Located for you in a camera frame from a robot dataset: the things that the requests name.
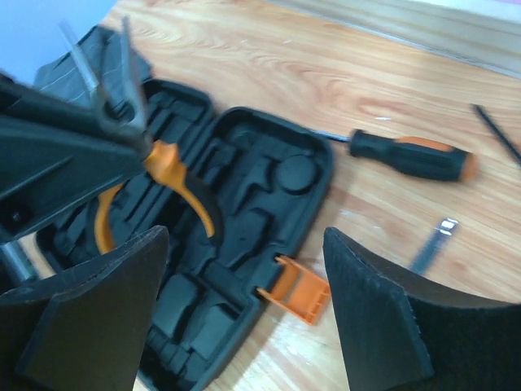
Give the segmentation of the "orange black pliers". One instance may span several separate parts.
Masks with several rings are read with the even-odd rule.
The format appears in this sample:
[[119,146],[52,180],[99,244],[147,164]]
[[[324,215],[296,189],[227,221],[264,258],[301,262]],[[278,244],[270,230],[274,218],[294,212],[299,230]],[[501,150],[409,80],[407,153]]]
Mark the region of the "orange black pliers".
[[212,195],[209,187],[182,162],[178,146],[161,140],[154,141],[147,127],[147,102],[134,63],[129,17],[126,16],[122,20],[120,39],[124,101],[132,114],[127,121],[119,119],[112,109],[103,81],[96,76],[86,54],[74,39],[69,23],[63,20],[59,23],[59,28],[81,74],[85,91],[90,99],[90,107],[102,135],[114,143],[133,148],[155,182],[178,193],[197,213],[210,244],[220,246],[225,231],[217,199]]

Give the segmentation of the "black plastic tool case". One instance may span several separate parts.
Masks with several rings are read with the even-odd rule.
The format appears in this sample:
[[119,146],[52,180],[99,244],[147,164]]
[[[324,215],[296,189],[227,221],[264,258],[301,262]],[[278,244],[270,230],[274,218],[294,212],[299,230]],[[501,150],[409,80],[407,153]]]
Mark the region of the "black plastic tool case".
[[334,154],[322,136],[267,112],[218,114],[202,91],[159,79],[143,87],[151,132],[177,144],[210,187],[224,239],[211,245],[192,207],[146,174],[118,191],[111,231],[122,244],[155,225],[168,229],[169,263],[139,375],[154,390],[201,390],[264,311],[260,290],[282,274],[277,256],[299,251],[328,190]]

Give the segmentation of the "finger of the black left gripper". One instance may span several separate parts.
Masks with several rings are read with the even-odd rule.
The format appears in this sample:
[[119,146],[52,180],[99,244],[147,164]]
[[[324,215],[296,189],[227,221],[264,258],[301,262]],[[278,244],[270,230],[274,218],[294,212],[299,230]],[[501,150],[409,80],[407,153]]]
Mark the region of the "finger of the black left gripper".
[[15,240],[144,170],[94,114],[1,77],[1,238]]

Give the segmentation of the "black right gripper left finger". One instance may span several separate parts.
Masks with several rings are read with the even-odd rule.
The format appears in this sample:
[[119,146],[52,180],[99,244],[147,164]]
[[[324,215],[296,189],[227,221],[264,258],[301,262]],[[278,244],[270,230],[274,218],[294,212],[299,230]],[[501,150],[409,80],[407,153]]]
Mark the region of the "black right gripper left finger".
[[154,226],[1,295],[3,390],[131,390],[169,249]]

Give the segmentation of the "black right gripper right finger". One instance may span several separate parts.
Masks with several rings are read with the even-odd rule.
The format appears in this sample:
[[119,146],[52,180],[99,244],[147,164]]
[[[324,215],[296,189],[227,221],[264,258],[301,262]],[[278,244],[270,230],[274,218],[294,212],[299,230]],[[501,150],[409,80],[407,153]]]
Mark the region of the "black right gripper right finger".
[[323,255],[350,389],[519,389],[519,304],[416,275],[334,227]]

